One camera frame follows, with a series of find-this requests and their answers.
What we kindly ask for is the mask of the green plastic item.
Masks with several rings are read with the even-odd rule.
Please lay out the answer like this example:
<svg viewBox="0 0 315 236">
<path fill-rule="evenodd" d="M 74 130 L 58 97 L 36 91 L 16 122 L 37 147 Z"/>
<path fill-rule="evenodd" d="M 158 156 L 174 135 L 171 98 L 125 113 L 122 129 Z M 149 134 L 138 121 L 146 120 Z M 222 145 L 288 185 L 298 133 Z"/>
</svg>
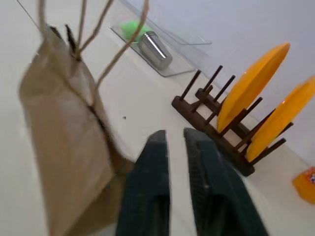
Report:
<svg viewBox="0 0 315 236">
<path fill-rule="evenodd" d="M 129 41 L 132 38 L 132 35 L 136 32 L 138 28 L 138 22 L 137 21 L 128 21 L 121 24 L 121 31 L 123 33 L 124 38 Z M 145 33 L 146 31 L 141 29 L 136 38 L 134 39 L 134 43 L 138 42 L 140 37 Z"/>
</svg>

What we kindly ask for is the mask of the clear acrylic sheet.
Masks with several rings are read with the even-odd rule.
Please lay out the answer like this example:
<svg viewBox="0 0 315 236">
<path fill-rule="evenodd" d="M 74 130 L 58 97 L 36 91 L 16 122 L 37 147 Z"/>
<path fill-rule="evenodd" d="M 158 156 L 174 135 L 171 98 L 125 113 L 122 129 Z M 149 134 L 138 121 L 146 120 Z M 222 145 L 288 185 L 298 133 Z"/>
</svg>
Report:
<svg viewBox="0 0 315 236">
<path fill-rule="evenodd" d="M 211 41 L 201 36 L 189 24 L 167 9 L 162 0 L 17 0 L 38 25 L 38 2 L 44 1 L 42 19 L 52 26 L 67 23 L 76 33 L 80 47 L 88 46 L 101 31 L 106 19 L 116 20 L 118 28 L 128 21 L 141 20 L 142 8 L 148 3 L 146 21 L 142 29 L 154 31 L 170 44 L 207 45 Z"/>
</svg>

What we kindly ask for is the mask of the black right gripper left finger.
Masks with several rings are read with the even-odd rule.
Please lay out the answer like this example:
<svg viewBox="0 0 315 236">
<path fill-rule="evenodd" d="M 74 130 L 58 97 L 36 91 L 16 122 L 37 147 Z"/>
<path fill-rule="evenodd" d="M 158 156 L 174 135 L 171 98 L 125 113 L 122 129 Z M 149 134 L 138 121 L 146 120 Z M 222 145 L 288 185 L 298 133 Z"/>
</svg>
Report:
<svg viewBox="0 0 315 236">
<path fill-rule="evenodd" d="M 153 133 L 126 177 L 115 236 L 169 236 L 170 187 L 165 130 Z"/>
</svg>

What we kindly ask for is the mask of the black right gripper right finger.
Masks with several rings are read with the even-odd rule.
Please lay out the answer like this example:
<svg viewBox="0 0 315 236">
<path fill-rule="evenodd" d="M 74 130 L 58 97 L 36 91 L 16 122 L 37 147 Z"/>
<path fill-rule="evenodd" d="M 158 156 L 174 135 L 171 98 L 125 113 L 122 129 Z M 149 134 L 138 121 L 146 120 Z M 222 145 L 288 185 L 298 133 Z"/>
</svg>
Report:
<svg viewBox="0 0 315 236">
<path fill-rule="evenodd" d="M 203 132 L 184 129 L 197 236 L 269 236 L 242 178 Z"/>
</svg>

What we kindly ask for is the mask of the brown paper bag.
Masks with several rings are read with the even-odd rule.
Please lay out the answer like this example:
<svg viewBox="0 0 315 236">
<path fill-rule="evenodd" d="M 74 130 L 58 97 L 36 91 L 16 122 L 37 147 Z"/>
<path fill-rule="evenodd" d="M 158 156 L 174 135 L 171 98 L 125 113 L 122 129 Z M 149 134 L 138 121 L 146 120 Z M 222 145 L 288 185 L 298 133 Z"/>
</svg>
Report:
<svg viewBox="0 0 315 236">
<path fill-rule="evenodd" d="M 63 40 L 46 22 L 46 0 L 38 0 L 43 41 L 22 78 L 19 96 L 39 170 L 48 236 L 92 236 L 114 224 L 133 167 L 114 142 L 99 88 L 141 31 L 149 0 L 143 2 L 135 32 L 98 80 L 82 59 L 113 2 L 108 0 L 93 33 L 82 42 L 70 29 Z"/>
</svg>

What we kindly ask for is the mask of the clear acrylic tray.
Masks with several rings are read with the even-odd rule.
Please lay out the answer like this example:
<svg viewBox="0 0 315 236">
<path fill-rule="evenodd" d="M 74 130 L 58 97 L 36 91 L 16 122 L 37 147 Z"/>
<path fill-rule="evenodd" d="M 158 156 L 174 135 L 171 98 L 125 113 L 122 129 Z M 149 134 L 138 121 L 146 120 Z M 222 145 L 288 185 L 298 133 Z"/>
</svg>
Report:
<svg viewBox="0 0 315 236">
<path fill-rule="evenodd" d="M 173 57 L 171 64 L 165 70 L 158 70 L 140 51 L 138 47 L 138 42 L 131 43 L 130 47 L 133 49 L 151 68 L 153 68 L 159 75 L 163 77 L 172 77 L 176 75 L 181 75 L 185 73 L 190 73 L 195 70 L 195 68 L 190 65 L 181 55 L 179 55 L 165 40 L 159 37 L 164 43 L 166 48 L 169 50 Z"/>
</svg>

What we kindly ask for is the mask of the stainless steel cup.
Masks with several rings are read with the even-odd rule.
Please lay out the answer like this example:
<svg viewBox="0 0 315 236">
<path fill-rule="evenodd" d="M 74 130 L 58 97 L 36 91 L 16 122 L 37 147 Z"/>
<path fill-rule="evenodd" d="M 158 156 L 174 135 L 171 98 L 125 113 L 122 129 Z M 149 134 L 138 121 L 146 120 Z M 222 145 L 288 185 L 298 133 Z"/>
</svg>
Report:
<svg viewBox="0 0 315 236">
<path fill-rule="evenodd" d="M 141 35 L 138 47 L 158 70 L 165 70 L 173 60 L 169 50 L 153 31 L 147 31 Z"/>
</svg>

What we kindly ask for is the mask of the orange plate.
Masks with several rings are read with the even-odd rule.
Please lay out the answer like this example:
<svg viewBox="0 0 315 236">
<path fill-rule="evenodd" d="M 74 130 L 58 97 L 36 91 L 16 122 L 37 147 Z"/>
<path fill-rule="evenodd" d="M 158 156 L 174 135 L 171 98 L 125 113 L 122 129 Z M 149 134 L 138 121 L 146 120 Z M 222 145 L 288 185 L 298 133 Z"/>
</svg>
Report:
<svg viewBox="0 0 315 236">
<path fill-rule="evenodd" d="M 222 132 L 243 109 L 247 109 L 269 83 L 290 49 L 280 44 L 254 62 L 227 95 L 219 112 L 217 130 Z"/>
<path fill-rule="evenodd" d="M 315 75 L 299 84 L 252 137 L 247 160 L 255 160 L 315 96 Z"/>
</svg>

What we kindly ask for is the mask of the orange snack packet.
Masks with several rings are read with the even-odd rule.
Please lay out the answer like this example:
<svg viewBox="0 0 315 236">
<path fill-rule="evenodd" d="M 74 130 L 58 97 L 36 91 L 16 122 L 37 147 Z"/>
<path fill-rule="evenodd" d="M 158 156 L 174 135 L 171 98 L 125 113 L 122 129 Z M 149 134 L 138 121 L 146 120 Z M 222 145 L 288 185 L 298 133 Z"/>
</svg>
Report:
<svg viewBox="0 0 315 236">
<path fill-rule="evenodd" d="M 315 205 L 315 166 L 299 174 L 292 184 L 303 200 Z"/>
</svg>

